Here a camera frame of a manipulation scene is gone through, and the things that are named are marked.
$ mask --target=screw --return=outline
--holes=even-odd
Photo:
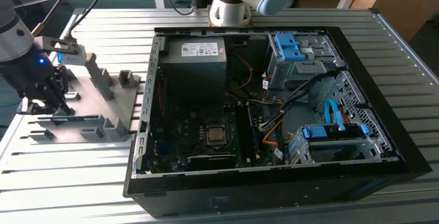
[[[16,35],[22,38],[26,35],[26,32],[20,29],[16,30]]]

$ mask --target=metal workbench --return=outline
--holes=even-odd
[[[79,15],[74,15],[71,25]],[[144,75],[155,27],[207,26],[207,11],[94,10],[74,36],[100,67]],[[434,172],[393,185],[360,201],[246,213],[194,216],[179,222],[402,223],[439,220],[439,81],[382,18],[369,10],[295,9],[255,14],[255,26],[339,26],[409,130]],[[84,70],[75,68],[75,73]],[[138,130],[142,87],[131,130]],[[123,197],[131,141],[35,144],[34,117],[16,116],[0,143],[0,223],[138,223],[156,221]]]

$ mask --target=sticker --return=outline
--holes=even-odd
[[[210,198],[210,207],[214,209],[219,209],[220,207],[224,207],[228,203],[230,197],[222,196],[222,197],[211,197]]]
[[[276,148],[275,149],[275,155],[278,156],[278,158],[282,160],[282,158],[283,158],[283,153],[282,153],[282,151]]]
[[[312,53],[312,48],[302,48],[300,51],[303,53]]]
[[[182,56],[215,56],[219,55],[218,43],[184,43]]]
[[[262,81],[262,88],[268,89],[268,84],[270,84],[270,82],[267,80],[263,80]]]

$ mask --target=power supply label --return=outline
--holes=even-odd
[[[218,43],[184,43],[182,56],[215,56],[219,55]]]
[[[228,196],[211,197],[210,198],[210,207],[214,209],[219,209],[227,205],[228,200],[230,200]]]

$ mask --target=floor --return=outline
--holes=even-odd
[[[66,27],[71,14],[75,8],[88,7],[94,0],[64,0],[64,4],[59,7],[48,26],[44,28],[42,34],[46,36],[59,37]],[[176,2],[178,8],[187,8],[191,0],[172,0]],[[40,5],[19,9],[19,15],[34,28],[40,20],[44,18],[44,13],[50,11],[55,1],[48,1]],[[155,8],[154,0],[100,0],[96,8]],[[410,46],[425,60],[429,67],[437,75],[439,75],[439,28],[434,27],[434,23],[426,23],[419,33],[410,42]],[[15,116],[19,98],[15,90],[0,79],[0,138],[6,132],[6,127]]]

